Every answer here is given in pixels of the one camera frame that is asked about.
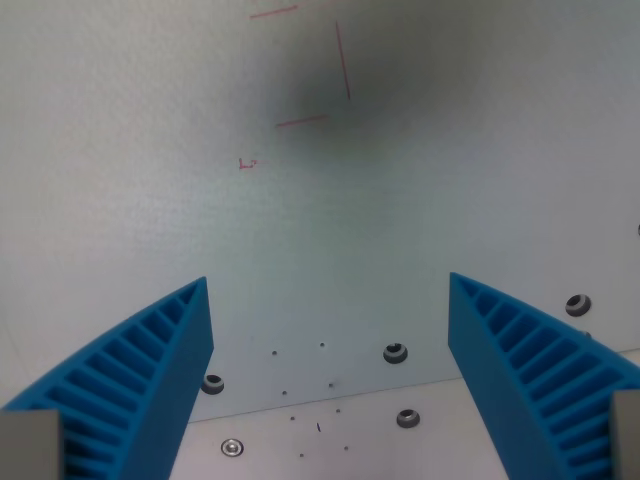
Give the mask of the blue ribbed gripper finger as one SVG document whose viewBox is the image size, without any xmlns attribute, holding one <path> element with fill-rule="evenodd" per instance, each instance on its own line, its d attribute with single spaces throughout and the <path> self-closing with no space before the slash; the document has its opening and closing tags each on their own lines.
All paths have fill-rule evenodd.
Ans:
<svg viewBox="0 0 640 480">
<path fill-rule="evenodd" d="M 61 416 L 66 479 L 169 478 L 214 350 L 198 278 L 34 381 L 6 412 Z"/>
<path fill-rule="evenodd" d="M 613 478 L 611 397 L 638 387 L 638 366 L 458 273 L 448 346 L 509 478 Z"/>
</svg>

